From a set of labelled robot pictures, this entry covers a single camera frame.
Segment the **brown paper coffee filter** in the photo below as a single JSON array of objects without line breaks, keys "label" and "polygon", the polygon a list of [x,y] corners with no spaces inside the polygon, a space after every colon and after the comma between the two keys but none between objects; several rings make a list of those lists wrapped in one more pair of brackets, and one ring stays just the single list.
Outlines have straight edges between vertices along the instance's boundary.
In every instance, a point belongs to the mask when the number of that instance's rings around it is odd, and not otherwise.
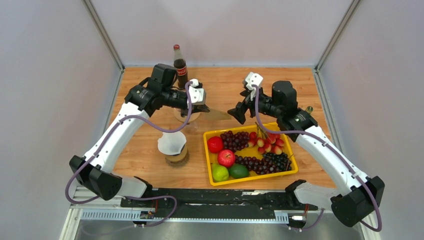
[{"label": "brown paper coffee filter", "polygon": [[227,112],[216,109],[210,109],[209,112],[202,112],[200,116],[207,121],[223,121],[232,118]]}]

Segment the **white paper coffee filter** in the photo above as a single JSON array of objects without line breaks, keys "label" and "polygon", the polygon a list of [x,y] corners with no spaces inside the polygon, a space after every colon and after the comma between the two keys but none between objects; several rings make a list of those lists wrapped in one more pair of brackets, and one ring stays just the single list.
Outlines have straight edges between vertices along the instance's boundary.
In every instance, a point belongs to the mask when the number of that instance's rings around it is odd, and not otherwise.
[{"label": "white paper coffee filter", "polygon": [[179,155],[187,143],[186,136],[180,132],[162,133],[162,137],[157,140],[158,150],[168,156]]}]

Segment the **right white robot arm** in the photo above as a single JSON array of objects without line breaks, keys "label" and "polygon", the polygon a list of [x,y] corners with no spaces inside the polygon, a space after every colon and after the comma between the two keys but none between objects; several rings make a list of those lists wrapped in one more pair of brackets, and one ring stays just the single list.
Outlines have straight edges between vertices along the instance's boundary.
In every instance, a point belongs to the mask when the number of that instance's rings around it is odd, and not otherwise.
[{"label": "right white robot arm", "polygon": [[330,210],[345,226],[357,223],[380,232],[382,217],[379,206],[385,183],[369,177],[351,163],[324,133],[318,122],[298,106],[297,91],[290,81],[276,81],[271,95],[264,94],[259,80],[244,80],[244,100],[228,114],[239,123],[246,122],[246,112],[268,133],[285,134],[306,150],[329,175],[335,188],[322,187],[305,180],[297,180],[286,187],[286,204],[292,209],[313,205]]}]

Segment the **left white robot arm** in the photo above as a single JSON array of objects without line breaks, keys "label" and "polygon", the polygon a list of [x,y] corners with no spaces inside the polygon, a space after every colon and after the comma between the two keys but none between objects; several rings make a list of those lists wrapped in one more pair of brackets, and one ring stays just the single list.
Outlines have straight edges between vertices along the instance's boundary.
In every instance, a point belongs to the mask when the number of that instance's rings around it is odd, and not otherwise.
[{"label": "left white robot arm", "polygon": [[[146,181],[136,177],[113,174],[122,151],[143,125],[167,134],[178,133],[188,123],[193,113],[210,110],[206,106],[206,91],[196,78],[184,85],[184,90],[174,88],[178,71],[173,66],[158,63],[150,77],[132,87],[124,98],[120,111],[100,139],[83,156],[74,155],[69,161],[73,172],[65,187],[66,199],[76,205],[96,199],[108,201],[115,196],[133,198],[140,207],[153,201]],[[185,121],[176,129],[164,129],[149,119],[162,107],[181,110]]]}]

